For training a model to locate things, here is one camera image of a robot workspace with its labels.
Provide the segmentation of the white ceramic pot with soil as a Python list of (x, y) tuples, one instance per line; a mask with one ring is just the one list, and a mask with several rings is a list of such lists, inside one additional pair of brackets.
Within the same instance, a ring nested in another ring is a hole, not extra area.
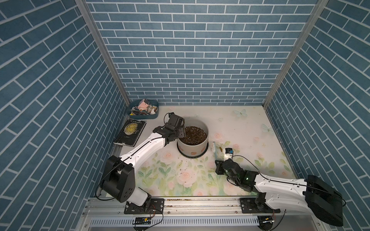
[(186, 136), (177, 140), (177, 145), (186, 155), (196, 152), (198, 155), (201, 150), (209, 144), (209, 129), (207, 125), (199, 119), (188, 118), (185, 120)]

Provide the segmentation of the teal scrub brush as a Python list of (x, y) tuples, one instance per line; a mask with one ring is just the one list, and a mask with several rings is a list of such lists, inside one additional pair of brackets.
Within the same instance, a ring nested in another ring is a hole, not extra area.
[(213, 153), (214, 159), (216, 160), (217, 159), (217, 149), (216, 149), (215, 142), (212, 142), (211, 151)]

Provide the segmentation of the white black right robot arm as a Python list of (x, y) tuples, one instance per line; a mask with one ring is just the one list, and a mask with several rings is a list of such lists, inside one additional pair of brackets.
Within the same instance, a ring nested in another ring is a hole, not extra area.
[(281, 209), (315, 215), (332, 226), (342, 227), (343, 198), (317, 176), (305, 179), (274, 178), (258, 171), (244, 170), (232, 159), (216, 160), (216, 174), (225, 175), (234, 185), (257, 194), (252, 209), (272, 213)]

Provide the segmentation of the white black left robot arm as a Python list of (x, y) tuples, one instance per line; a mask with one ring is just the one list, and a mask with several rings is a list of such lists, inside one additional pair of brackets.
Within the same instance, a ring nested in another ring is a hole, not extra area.
[(151, 195), (136, 186), (135, 175), (158, 150), (185, 137), (184, 126), (185, 120), (182, 117), (169, 113), (169, 120), (163, 126), (156, 127), (136, 148), (120, 157), (112, 156), (107, 160), (98, 187), (121, 203), (148, 207)]

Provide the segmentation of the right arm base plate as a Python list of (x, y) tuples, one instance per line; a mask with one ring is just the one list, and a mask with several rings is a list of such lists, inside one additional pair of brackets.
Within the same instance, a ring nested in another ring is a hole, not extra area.
[(266, 204), (265, 197), (266, 193), (258, 193), (257, 196), (241, 198), (242, 213), (280, 213), (280, 209), (272, 209)]

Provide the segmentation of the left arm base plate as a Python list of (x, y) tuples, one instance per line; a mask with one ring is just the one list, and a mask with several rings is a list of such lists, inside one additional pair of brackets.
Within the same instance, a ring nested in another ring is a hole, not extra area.
[(124, 210), (126, 215), (154, 214), (161, 213), (164, 210), (163, 198), (149, 198), (142, 206), (127, 202)]

